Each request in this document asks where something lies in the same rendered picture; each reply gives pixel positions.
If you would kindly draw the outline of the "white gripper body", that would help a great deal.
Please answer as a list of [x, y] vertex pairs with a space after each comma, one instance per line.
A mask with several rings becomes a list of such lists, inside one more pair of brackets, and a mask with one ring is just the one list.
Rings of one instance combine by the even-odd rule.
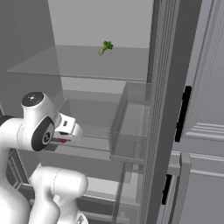
[[78, 123], [68, 122], [66, 126], [60, 125], [54, 131], [54, 136], [58, 138], [62, 137], [72, 137], [72, 138], [81, 138], [82, 137], [82, 128]]

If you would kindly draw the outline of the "glass fridge shelf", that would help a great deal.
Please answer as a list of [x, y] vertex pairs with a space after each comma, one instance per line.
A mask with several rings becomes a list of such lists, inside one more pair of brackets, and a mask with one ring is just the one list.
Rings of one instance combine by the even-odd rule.
[[72, 116], [83, 129], [81, 140], [66, 140], [60, 143], [54, 138], [53, 144], [109, 151], [109, 127], [122, 92], [119, 94], [62, 90], [53, 99], [60, 113]]
[[147, 48], [115, 47], [103, 55], [98, 51], [98, 46], [53, 45], [8, 72], [115, 81], [147, 80]]

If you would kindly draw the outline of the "clear fridge door bin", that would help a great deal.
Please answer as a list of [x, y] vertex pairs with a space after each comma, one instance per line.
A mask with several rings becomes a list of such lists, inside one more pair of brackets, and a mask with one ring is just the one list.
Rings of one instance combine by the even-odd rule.
[[127, 82], [108, 130], [110, 159], [124, 163], [144, 163], [151, 84]]

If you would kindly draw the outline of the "clear fridge drawer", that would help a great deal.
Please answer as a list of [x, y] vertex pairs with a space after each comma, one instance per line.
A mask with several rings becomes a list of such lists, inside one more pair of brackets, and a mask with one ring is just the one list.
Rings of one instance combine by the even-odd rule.
[[[26, 179], [25, 170], [15, 149], [10, 149], [6, 177], [10, 184], [25, 196], [32, 207], [34, 190]], [[78, 205], [90, 220], [90, 224], [137, 224], [137, 205], [121, 201], [122, 188], [123, 182], [120, 182], [114, 199], [101, 198], [93, 194], [78, 199]]]

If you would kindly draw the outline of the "grey fridge door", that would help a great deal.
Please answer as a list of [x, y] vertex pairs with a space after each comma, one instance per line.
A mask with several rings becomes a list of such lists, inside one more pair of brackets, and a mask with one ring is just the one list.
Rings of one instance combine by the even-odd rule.
[[157, 224], [202, 0], [154, 0], [151, 98], [137, 224]]

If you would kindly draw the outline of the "grey fridge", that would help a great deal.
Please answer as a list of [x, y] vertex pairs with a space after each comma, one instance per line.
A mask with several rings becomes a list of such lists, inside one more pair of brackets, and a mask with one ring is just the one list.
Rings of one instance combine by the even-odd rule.
[[[104, 41], [110, 41], [113, 48], [150, 50], [151, 21], [152, 0], [0, 0], [0, 117], [22, 118], [21, 101], [31, 92], [42, 92], [53, 102], [62, 90], [119, 94], [127, 82], [139, 82], [8, 70], [51, 46], [98, 46], [100, 50]], [[59, 167], [86, 175], [88, 186], [82, 196], [111, 200], [118, 184], [134, 183], [143, 166], [112, 161], [106, 150], [56, 145], [52, 140], [41, 151], [15, 150], [31, 186], [30, 177], [38, 167]], [[134, 193], [122, 190], [121, 201], [137, 204]]]

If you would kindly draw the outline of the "green leafy vegetable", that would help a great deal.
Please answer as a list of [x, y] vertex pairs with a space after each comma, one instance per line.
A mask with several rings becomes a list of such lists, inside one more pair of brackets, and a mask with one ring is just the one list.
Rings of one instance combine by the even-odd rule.
[[113, 47], [114, 45], [110, 41], [104, 41], [98, 53], [103, 55], [106, 50], [112, 50]]

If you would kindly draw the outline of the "grey cupboard door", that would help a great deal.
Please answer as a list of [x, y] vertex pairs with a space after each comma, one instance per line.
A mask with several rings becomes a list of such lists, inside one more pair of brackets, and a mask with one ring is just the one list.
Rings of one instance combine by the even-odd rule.
[[202, 0], [186, 83], [183, 136], [224, 142], [224, 0]]
[[[166, 204], [160, 206], [157, 224], [168, 224], [180, 173], [180, 153], [171, 154], [172, 175]], [[224, 224], [224, 157], [189, 153], [191, 171], [179, 224]]]

